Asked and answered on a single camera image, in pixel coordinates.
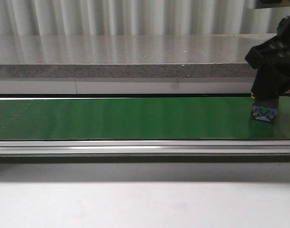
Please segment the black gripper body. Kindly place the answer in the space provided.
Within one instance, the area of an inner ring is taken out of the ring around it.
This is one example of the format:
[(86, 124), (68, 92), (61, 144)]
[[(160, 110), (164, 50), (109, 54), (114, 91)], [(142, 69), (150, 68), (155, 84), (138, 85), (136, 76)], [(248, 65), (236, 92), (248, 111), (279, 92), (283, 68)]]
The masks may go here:
[(290, 90), (290, 16), (280, 21), (276, 36), (252, 47), (245, 60), (257, 69), (251, 89), (255, 98), (275, 97)]

